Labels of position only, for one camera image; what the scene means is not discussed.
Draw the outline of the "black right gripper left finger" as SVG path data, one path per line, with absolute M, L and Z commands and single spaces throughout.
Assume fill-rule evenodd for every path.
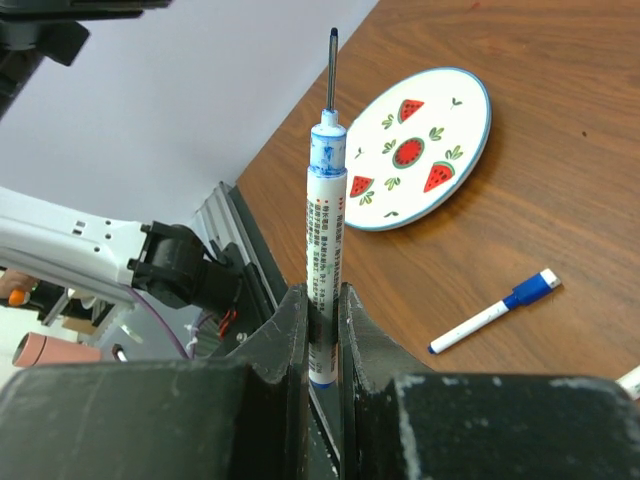
M 308 298 L 292 286 L 233 352 L 58 364 L 1 393 L 5 479 L 304 479 Z

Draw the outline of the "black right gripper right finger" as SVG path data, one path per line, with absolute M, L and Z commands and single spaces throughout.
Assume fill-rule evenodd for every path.
M 390 338 L 344 284 L 344 479 L 635 479 L 639 409 L 593 376 L 439 373 Z

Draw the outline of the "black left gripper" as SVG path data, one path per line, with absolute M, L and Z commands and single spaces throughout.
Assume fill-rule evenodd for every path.
M 69 67 L 90 36 L 89 21 L 137 19 L 171 0 L 2 0 L 1 113 L 45 58 Z

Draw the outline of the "white pen blue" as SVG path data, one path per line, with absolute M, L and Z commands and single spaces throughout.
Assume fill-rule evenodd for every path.
M 489 323 L 505 315 L 508 311 L 509 308 L 503 300 L 496 302 L 445 334 L 437 337 L 429 344 L 428 352 L 431 354 L 442 353 Z

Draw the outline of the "blue pen cap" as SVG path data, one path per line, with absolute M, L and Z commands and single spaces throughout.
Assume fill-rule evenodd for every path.
M 503 299 L 508 310 L 530 305 L 562 284 L 560 278 L 549 268 L 535 274 L 512 288 L 511 293 Z

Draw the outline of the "purple capped pen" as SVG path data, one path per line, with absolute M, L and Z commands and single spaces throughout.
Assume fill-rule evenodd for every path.
M 335 106 L 339 33 L 329 36 L 327 95 L 310 131 L 306 177 L 306 288 L 309 380 L 324 389 L 338 377 L 338 308 L 346 208 L 346 129 Z

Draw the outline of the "white pen green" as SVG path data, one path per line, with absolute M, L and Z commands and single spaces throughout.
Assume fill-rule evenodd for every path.
M 622 375 L 616 380 L 616 383 L 632 400 L 638 400 L 640 398 L 640 366 L 637 365 L 634 369 Z

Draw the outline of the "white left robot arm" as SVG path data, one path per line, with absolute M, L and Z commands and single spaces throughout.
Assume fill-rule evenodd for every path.
M 43 59 L 70 66 L 90 36 L 86 21 L 136 19 L 167 1 L 4 1 L 1 109 Z M 164 305 L 226 320 L 257 314 L 255 267 L 236 244 L 217 250 L 188 227 L 104 218 L 7 188 L 1 191 L 1 263 L 46 282 L 124 304 L 145 291 Z

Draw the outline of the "watermelon pattern plate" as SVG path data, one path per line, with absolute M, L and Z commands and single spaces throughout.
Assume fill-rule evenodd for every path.
M 348 129 L 347 225 L 386 231 L 437 209 L 473 172 L 491 122 L 487 87 L 464 69 L 425 70 L 387 89 Z

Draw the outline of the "aluminium frame rail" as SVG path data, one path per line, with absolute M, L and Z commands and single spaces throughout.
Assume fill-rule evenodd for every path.
M 274 313 L 277 301 L 236 189 L 215 187 L 199 229 L 116 220 L 54 206 L 37 248 L 47 281 L 111 304 L 146 310 L 178 356 L 193 358 L 214 338 L 229 352 Z

